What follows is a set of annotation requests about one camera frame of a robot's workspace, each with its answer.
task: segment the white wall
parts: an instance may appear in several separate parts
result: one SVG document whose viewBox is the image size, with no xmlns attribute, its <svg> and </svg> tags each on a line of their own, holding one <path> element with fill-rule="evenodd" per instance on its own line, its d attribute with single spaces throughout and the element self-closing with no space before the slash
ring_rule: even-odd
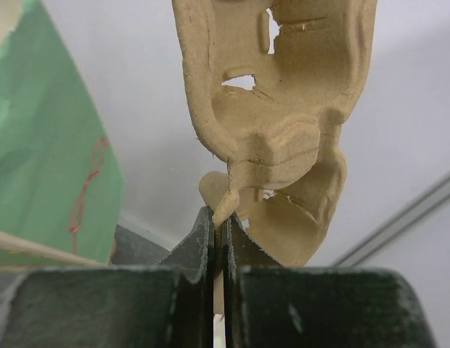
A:
<svg viewBox="0 0 450 348">
<path fill-rule="evenodd" d="M 169 1 L 46 0 L 127 180 L 123 216 L 175 244 L 225 170 L 195 139 Z M 349 176 L 326 265 L 450 168 L 450 0 L 380 0 L 372 70 L 341 146 Z"/>
<path fill-rule="evenodd" d="M 363 267 L 397 270 L 414 287 L 440 348 L 450 348 L 450 202 L 382 248 Z"/>
</svg>

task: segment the green paper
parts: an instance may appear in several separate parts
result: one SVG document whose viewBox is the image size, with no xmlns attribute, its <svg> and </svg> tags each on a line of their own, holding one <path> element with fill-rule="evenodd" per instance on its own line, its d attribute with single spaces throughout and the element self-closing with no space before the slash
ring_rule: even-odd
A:
<svg viewBox="0 0 450 348">
<path fill-rule="evenodd" d="M 72 252 L 70 213 L 105 132 L 38 0 L 0 47 L 0 231 Z M 108 263 L 123 200 L 112 147 L 86 192 L 77 254 Z M 19 263 L 11 256 L 10 265 Z"/>
</svg>

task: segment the beige cardboard piece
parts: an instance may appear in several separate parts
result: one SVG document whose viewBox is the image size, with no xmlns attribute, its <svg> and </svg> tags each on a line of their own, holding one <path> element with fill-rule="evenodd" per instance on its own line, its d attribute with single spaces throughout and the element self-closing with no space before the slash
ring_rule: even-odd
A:
<svg viewBox="0 0 450 348">
<path fill-rule="evenodd" d="M 0 44 L 14 30 L 22 14 L 22 0 L 0 0 Z"/>
<path fill-rule="evenodd" d="M 376 0 L 173 0 L 192 124 L 228 175 L 200 183 L 286 266 L 322 243 L 346 177 L 341 125 L 364 88 Z M 269 13 L 279 26 L 269 54 Z M 223 86 L 252 75 L 253 90 Z M 274 195 L 263 197 L 263 190 Z"/>
</svg>

